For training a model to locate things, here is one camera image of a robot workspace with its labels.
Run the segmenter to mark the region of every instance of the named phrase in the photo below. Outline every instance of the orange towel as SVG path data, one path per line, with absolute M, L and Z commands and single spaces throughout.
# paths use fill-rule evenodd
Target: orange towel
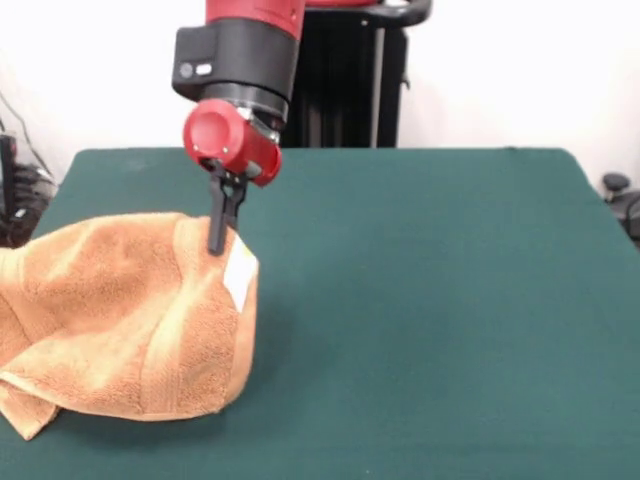
M 162 421 L 220 411 L 253 357 L 258 262 L 178 213 L 101 217 L 0 250 L 0 412 L 29 440 L 60 408 Z

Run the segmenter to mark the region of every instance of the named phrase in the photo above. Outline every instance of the red gripper housing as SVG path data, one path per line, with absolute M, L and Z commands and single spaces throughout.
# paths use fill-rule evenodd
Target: red gripper housing
M 220 99 L 203 100 L 196 106 L 185 122 L 183 142 L 189 157 L 201 166 L 203 160 L 215 159 L 240 175 L 250 163 L 257 165 L 260 173 L 251 181 L 259 187 L 271 183 L 282 164 L 278 145 Z

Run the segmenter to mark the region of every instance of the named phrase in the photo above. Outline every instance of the green tabletop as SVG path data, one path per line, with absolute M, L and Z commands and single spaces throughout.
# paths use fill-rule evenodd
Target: green tabletop
M 38 234 L 208 214 L 175 149 L 76 159 Z M 0 419 L 0 478 L 640 478 L 640 259 L 556 150 L 293 150 L 252 188 L 255 366 L 224 414 Z

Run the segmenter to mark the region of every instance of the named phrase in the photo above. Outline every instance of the white wall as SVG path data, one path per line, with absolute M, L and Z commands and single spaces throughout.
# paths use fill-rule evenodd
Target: white wall
M 410 34 L 400 146 L 560 146 L 594 183 L 640 184 L 640 3 L 434 1 Z M 59 175 L 83 148 L 180 144 L 174 34 L 203 5 L 0 0 L 0 88 Z

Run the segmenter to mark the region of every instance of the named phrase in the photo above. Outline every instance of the black knob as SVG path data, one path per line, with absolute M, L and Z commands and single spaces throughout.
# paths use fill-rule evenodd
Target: black knob
M 621 173 L 607 173 L 602 177 L 602 182 L 606 189 L 611 193 L 620 193 L 631 185 L 629 177 L 622 175 Z

